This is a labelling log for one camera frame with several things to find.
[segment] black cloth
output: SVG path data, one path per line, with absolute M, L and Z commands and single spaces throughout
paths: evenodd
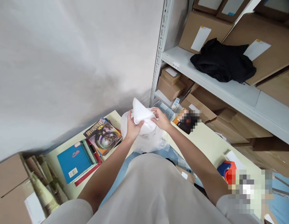
M 190 61 L 197 70 L 220 82 L 245 82 L 256 73 L 252 61 L 243 55 L 248 46 L 227 46 L 214 38 L 202 47 L 200 54 L 193 55 Z

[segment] person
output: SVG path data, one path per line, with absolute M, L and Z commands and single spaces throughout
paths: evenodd
M 62 204 L 46 223 L 261 223 L 254 214 L 243 214 L 231 202 L 227 183 L 208 158 L 171 125 L 159 108 L 152 111 L 157 118 L 152 121 L 174 140 L 209 199 L 170 161 L 146 153 L 130 162 L 123 181 L 99 208 L 144 123 L 135 125 L 129 111 L 122 143 L 94 172 L 78 198 Z

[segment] paper label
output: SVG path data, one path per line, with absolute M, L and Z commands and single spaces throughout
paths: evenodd
M 221 13 L 233 16 L 236 14 L 243 2 L 244 0 L 229 0 Z
M 178 75 L 178 73 L 172 68 L 167 68 L 165 69 L 165 71 L 167 71 L 172 77 L 175 77 L 176 75 Z
M 179 63 L 176 63 L 176 62 L 173 62 L 173 63 L 172 63 L 172 67 L 174 67 L 175 69 L 179 69 L 180 64 L 179 64 Z
M 45 215 L 36 193 L 32 193 L 25 201 L 26 209 L 29 213 L 32 224 L 40 224 L 45 220 Z
M 184 173 L 183 171 L 182 171 L 182 176 L 183 176 L 185 179 L 188 178 L 188 174 L 187 174 L 187 173 Z
M 197 35 L 193 41 L 193 44 L 191 46 L 191 49 L 200 51 L 203 47 L 204 43 L 206 42 L 210 32 L 212 29 L 207 28 L 205 26 L 201 26 L 200 29 L 197 32 Z
M 264 53 L 269 47 L 271 47 L 270 44 L 257 39 L 249 45 L 249 47 L 244 52 L 244 55 L 246 55 L 251 61 L 253 61 L 262 53 Z
M 198 5 L 217 10 L 222 0 L 200 0 Z

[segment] blue notebook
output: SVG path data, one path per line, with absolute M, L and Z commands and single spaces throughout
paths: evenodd
M 76 143 L 67 150 L 58 154 L 57 158 L 67 184 L 72 183 L 80 174 L 92 165 L 81 142 Z

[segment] barcode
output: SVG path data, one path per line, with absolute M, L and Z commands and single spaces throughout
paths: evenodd
M 78 173 L 78 171 L 77 171 L 77 169 L 76 169 L 76 167 L 74 168 L 74 169 L 72 169 L 70 172 L 69 172 L 69 176 L 70 176 L 70 178 L 71 177 L 73 177 L 75 174 L 77 174 Z

